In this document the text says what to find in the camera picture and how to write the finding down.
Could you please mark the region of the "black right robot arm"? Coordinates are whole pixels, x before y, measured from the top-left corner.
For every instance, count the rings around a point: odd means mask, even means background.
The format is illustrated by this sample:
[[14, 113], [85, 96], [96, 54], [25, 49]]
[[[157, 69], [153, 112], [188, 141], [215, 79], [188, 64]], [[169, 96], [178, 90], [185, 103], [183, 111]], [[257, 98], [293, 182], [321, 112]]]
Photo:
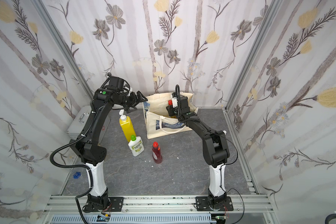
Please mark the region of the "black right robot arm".
[[203, 158], [210, 168], [208, 205], [212, 210], [220, 210], [227, 201], [224, 185], [225, 165], [230, 157], [224, 131], [216, 131], [200, 120], [189, 107], [188, 98], [179, 93], [171, 94], [172, 104], [166, 109], [170, 116], [177, 117], [180, 123], [192, 129], [202, 140]]

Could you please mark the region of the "red dish soap bottle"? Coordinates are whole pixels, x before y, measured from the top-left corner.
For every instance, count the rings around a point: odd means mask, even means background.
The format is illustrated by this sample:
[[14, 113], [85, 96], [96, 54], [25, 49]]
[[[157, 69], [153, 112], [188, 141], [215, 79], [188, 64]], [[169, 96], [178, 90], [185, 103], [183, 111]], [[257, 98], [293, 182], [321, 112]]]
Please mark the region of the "red dish soap bottle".
[[153, 153], [153, 159], [155, 163], [157, 164], [162, 163], [161, 148], [156, 141], [152, 145], [152, 153]]

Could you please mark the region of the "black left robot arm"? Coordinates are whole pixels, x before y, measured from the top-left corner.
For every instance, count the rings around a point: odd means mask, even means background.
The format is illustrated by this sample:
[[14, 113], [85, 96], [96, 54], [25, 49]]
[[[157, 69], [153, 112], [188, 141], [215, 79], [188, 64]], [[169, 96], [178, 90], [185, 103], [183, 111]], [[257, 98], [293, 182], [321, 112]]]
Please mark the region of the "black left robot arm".
[[[104, 181], [103, 161], [107, 155], [105, 147], [100, 146], [99, 136], [102, 131], [104, 122], [114, 105], [121, 105], [127, 113], [136, 110], [139, 103], [147, 102], [148, 99], [140, 92], [124, 92], [117, 87], [99, 88], [96, 90], [93, 100], [90, 102], [91, 112], [88, 121], [81, 133], [75, 140], [70, 140], [50, 155], [50, 162], [59, 168], [84, 168], [89, 178], [88, 190], [75, 197], [87, 196], [87, 202], [84, 207], [79, 207], [80, 212], [104, 211], [111, 206], [108, 196], [108, 189]], [[64, 165], [55, 161], [57, 153], [65, 148], [71, 148], [80, 158], [81, 164]]]

